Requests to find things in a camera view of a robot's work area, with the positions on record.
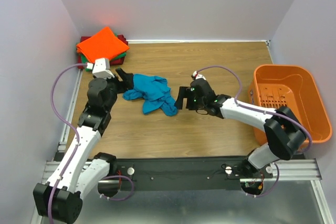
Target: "folded fabric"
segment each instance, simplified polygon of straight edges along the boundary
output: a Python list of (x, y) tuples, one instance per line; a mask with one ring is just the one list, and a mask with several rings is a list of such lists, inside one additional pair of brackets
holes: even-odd
[[(122, 34), (120, 34), (120, 35), (114, 34), (114, 35), (116, 37), (118, 37), (123, 43), (128, 45), (128, 41), (126, 40), (126, 38)], [(91, 38), (91, 37), (90, 36), (82, 36), (82, 37), (80, 37), (80, 42), (83, 42), (84, 40), (87, 40), (89, 38)], [(78, 54), (78, 60), (77, 60), (78, 63), (89, 62), (88, 59), (82, 53), (80, 53), (78, 49), (77, 49), (77, 54)], [(123, 52), (122, 54), (119, 54), (118, 56), (116, 56), (115, 58), (113, 58), (110, 61), (110, 65), (112, 65), (112, 66), (122, 65), (125, 61), (125, 56), (126, 56), (126, 52)]]
[(147, 115), (150, 112), (161, 108), (168, 116), (176, 115), (178, 109), (175, 107), (175, 100), (170, 95), (167, 80), (159, 76), (144, 76), (135, 74), (133, 77), (134, 88), (123, 94), (125, 100), (143, 98), (145, 102), (142, 112)]
[(128, 49), (129, 46), (118, 39), (109, 27), (77, 44), (77, 51), (84, 54), (92, 63), (100, 58), (112, 60)]

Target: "orange basket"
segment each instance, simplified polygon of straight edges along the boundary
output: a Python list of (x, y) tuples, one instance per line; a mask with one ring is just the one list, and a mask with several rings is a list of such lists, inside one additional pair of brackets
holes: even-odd
[[(288, 106), (308, 130), (313, 144), (328, 141), (332, 127), (313, 76), (293, 65), (261, 65), (254, 71), (249, 89), (251, 104), (278, 109)], [(263, 131), (254, 128), (260, 145), (267, 142)]]

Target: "blue cloth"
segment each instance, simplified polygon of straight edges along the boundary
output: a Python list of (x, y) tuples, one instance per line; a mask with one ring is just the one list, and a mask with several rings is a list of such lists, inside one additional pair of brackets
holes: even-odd
[(142, 112), (147, 115), (158, 108), (168, 116), (176, 115), (178, 109), (175, 107), (175, 100), (170, 95), (170, 88), (167, 80), (159, 76), (144, 76), (135, 74), (133, 77), (134, 88), (124, 93), (125, 100), (143, 98)]

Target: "wooden table surface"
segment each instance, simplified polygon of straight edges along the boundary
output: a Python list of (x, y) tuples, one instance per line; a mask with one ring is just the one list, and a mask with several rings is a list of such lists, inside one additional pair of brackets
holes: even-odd
[[(247, 101), (247, 88), (256, 67), (271, 63), (264, 42), (131, 44), (124, 64), (125, 72), (157, 75), (168, 80), (176, 99), (179, 86), (189, 86), (191, 74), (209, 65), (224, 65), (235, 71), (242, 80), (239, 97)], [(234, 96), (238, 82), (223, 69), (202, 72), (217, 94)], [(84, 71), (72, 123), (87, 102), (88, 83), (92, 74)], [(249, 125), (195, 111), (180, 110), (176, 116), (166, 116), (161, 109), (144, 115), (143, 100), (126, 101), (122, 94), (112, 108), (112, 120), (90, 157), (106, 152), (118, 158), (191, 157), (246, 155), (258, 147)], [(74, 136), (69, 134), (68, 146)]]

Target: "white backdrop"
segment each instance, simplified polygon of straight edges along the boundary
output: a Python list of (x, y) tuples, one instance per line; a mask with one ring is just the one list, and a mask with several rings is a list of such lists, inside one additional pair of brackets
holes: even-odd
[[(275, 63), (296, 64), (314, 76), (334, 131), (336, 130), (336, 2), (335, 0), (295, 0), (272, 39)], [(322, 187), (336, 220), (336, 137), (313, 146), (308, 154), (317, 158)]]
[[(0, 0), (0, 223), (30, 223), (33, 189), (59, 141), (50, 107), (56, 75), (74, 63), (76, 31), (61, 0)], [(75, 72), (60, 82), (65, 115)]]
[(81, 35), (129, 39), (270, 39), (293, 0), (62, 0)]

